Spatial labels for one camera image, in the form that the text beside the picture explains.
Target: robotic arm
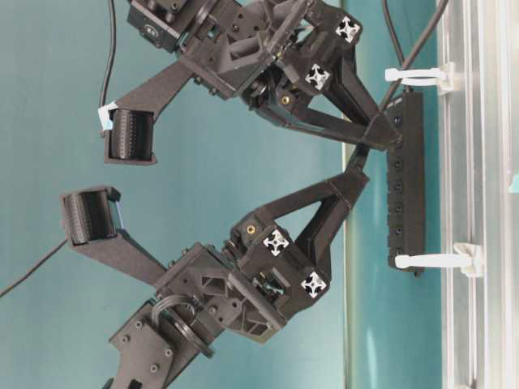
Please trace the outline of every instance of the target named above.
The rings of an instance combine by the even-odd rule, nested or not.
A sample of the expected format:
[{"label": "robotic arm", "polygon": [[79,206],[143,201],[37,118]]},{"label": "robotic arm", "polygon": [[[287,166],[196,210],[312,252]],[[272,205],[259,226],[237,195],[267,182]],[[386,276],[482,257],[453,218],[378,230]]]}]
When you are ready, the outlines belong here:
[{"label": "robotic arm", "polygon": [[[128,22],[178,60],[101,109],[105,161],[152,165],[154,123],[189,79],[277,126],[386,150],[401,135],[356,75],[362,25],[321,0],[131,0]],[[324,95],[349,120],[309,107]]]},{"label": "robotic arm", "polygon": [[[120,194],[99,186],[61,197],[73,250],[152,285],[145,302],[110,343],[120,352],[106,389],[163,389],[211,343],[231,330],[266,342],[329,289],[330,244],[362,193],[367,149],[359,147],[346,171],[241,219],[221,251],[195,243],[164,268],[119,224]],[[276,220],[320,203],[293,240]]]}]

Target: white tape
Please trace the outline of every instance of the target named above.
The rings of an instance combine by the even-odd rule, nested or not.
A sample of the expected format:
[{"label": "white tape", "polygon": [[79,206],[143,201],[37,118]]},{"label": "white tape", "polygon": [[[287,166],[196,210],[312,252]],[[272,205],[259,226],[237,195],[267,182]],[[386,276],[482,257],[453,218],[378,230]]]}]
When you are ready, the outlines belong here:
[{"label": "white tape", "polygon": [[112,130],[114,128],[114,123],[110,119],[110,111],[117,108],[119,107],[115,104],[115,101],[112,101],[110,104],[104,105],[97,110],[103,131]]}]

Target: white cable clip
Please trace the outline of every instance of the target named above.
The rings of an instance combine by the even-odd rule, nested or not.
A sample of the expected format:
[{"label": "white cable clip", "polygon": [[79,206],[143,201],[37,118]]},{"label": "white cable clip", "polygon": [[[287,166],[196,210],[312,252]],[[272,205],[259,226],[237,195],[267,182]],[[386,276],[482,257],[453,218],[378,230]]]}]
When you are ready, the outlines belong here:
[{"label": "white cable clip", "polygon": [[103,131],[112,130],[114,128],[114,123],[112,122],[112,119],[110,119],[110,111],[117,108],[119,107],[115,104],[115,101],[112,101],[110,104],[104,105],[97,110]]},{"label": "white cable clip", "polygon": [[469,243],[456,243],[454,251],[457,254],[428,254],[428,255],[398,255],[395,264],[400,269],[407,267],[438,267],[452,269],[459,267],[469,278],[483,277],[485,258],[481,246]]},{"label": "white cable clip", "polygon": [[402,80],[403,85],[412,87],[438,87],[440,96],[454,90],[454,63],[448,62],[441,67],[431,69],[417,69],[411,71],[399,71],[398,69],[386,69],[386,81]]}]

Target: black 3d-printed part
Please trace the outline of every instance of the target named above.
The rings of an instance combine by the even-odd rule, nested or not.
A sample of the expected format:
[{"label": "black 3d-printed part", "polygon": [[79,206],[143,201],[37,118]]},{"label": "black 3d-printed part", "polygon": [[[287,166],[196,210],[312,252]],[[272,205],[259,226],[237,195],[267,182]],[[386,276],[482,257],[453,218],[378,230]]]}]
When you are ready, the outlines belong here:
[{"label": "black 3d-printed part", "polygon": [[63,199],[67,228],[75,245],[115,235],[106,192],[83,192]]},{"label": "black 3d-printed part", "polygon": [[110,156],[119,160],[152,160],[153,113],[116,109]]},{"label": "black 3d-printed part", "polygon": [[[397,268],[397,255],[425,252],[422,93],[409,92],[397,97],[387,115],[402,133],[402,141],[388,151],[388,262],[390,267]],[[404,271],[422,272],[423,268],[409,267]]]}]

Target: white cross emblem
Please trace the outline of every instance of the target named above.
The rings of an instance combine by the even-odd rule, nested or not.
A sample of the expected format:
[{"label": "white cross emblem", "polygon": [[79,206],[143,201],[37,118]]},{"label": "white cross emblem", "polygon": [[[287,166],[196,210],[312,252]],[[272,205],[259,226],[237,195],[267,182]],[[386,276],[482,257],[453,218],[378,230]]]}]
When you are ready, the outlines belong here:
[{"label": "white cross emblem", "polygon": [[301,286],[311,298],[316,298],[319,296],[319,293],[326,289],[327,285],[314,271],[301,283]]},{"label": "white cross emblem", "polygon": [[337,27],[337,30],[335,30],[335,33],[346,42],[351,43],[359,30],[360,26],[358,24],[352,24],[351,19],[345,16],[341,24],[339,24],[339,27]]},{"label": "white cross emblem", "polygon": [[321,69],[321,66],[314,64],[305,81],[310,83],[315,89],[321,90],[329,77],[330,74],[327,71]]},{"label": "white cross emblem", "polygon": [[263,244],[270,249],[272,255],[277,257],[289,245],[289,241],[281,235],[279,230],[275,229],[263,240]]}]

